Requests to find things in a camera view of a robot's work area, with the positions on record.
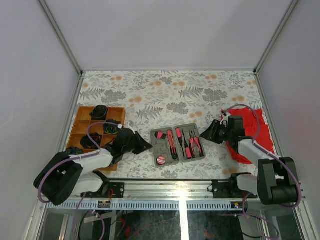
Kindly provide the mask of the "pink black utility knife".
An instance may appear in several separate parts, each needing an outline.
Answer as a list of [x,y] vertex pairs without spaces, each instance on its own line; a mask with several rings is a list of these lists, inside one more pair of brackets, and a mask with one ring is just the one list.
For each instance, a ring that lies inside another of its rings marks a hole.
[[178,154],[177,154],[177,149],[176,149],[173,133],[171,130],[167,131],[167,137],[168,137],[168,142],[169,142],[169,146],[170,146],[171,156],[174,160],[177,160]]

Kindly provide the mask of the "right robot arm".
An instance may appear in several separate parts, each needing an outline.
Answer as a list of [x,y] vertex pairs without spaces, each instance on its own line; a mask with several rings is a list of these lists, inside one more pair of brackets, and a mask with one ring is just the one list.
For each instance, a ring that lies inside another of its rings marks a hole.
[[258,196],[264,205],[297,207],[302,200],[295,162],[290,157],[279,157],[262,147],[253,137],[246,135],[241,116],[230,115],[214,120],[200,137],[222,144],[224,142],[257,167],[257,175],[234,173],[228,184],[228,192],[240,197],[245,192]]

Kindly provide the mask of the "small red tape measure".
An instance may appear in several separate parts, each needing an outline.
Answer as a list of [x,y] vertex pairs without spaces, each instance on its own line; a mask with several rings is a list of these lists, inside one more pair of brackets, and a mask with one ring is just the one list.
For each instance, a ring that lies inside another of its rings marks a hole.
[[164,156],[159,156],[157,159],[156,159],[156,163],[158,165],[164,165],[166,163],[166,158]]

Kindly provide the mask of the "pink black screwdriver short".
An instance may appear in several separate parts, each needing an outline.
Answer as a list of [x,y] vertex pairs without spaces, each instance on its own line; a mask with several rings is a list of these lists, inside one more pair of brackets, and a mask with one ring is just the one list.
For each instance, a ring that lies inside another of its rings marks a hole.
[[187,159],[189,160],[189,159],[192,158],[192,154],[191,154],[189,145],[188,145],[188,143],[187,143],[187,140],[186,140],[184,131],[182,132],[182,134],[183,134],[183,140],[184,140],[184,150],[185,150],[185,154],[186,154]]

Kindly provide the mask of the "pink black bit holder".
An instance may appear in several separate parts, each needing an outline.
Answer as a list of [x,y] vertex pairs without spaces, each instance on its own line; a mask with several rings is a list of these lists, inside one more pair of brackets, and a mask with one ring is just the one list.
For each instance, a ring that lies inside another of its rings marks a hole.
[[165,140],[167,135],[165,133],[163,133],[162,131],[157,131],[155,132],[155,138],[156,139],[161,139],[161,140]]

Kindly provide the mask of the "pink black pliers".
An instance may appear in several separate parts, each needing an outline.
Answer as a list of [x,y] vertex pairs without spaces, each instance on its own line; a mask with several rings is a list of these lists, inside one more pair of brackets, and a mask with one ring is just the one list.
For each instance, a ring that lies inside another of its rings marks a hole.
[[193,130],[189,131],[189,148],[191,151],[192,158],[200,158],[204,156],[202,146],[200,144],[199,139],[195,135],[195,132]]

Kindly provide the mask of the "grey plastic tool case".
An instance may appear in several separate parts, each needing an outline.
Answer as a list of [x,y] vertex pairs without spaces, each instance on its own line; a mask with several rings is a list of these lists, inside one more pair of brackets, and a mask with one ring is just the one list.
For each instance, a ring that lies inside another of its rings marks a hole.
[[[176,128],[180,128],[180,131],[182,134],[183,150],[184,150],[185,157],[183,156],[182,149],[181,149],[180,143],[178,141],[178,137],[176,134]],[[172,134],[173,134],[176,152],[178,154],[178,158],[176,160],[174,160],[171,155],[170,144],[169,144],[168,136],[167,136],[168,130],[172,131]],[[183,132],[184,132],[186,141],[188,143],[188,146],[190,147],[190,130],[193,130],[196,137],[199,139],[199,142],[200,142],[202,150],[203,150],[203,157],[196,157],[196,158],[187,159],[185,147],[184,147]],[[166,139],[156,139],[155,132],[158,132],[158,131],[161,131],[164,134],[166,134]],[[154,164],[156,167],[159,167],[159,168],[171,166],[171,165],[176,165],[178,163],[190,163],[190,162],[194,162],[194,161],[200,161],[200,160],[205,159],[205,157],[206,157],[203,143],[200,139],[200,132],[199,132],[198,127],[195,123],[188,123],[188,124],[183,124],[183,125],[177,125],[174,127],[162,127],[162,128],[158,128],[158,129],[153,129],[150,131],[150,140],[151,140],[151,145],[153,146],[152,151],[153,151]],[[166,158],[165,164],[163,164],[163,165],[157,164],[157,158],[159,156],[164,156]]]

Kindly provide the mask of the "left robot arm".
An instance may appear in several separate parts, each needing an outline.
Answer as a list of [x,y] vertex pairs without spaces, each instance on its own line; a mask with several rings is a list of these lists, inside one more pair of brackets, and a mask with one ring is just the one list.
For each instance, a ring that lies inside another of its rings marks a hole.
[[152,147],[137,131],[124,127],[112,142],[93,152],[58,152],[34,180],[38,199],[58,206],[71,196],[87,192],[105,197],[110,186],[95,171],[117,164],[125,154],[139,155]]

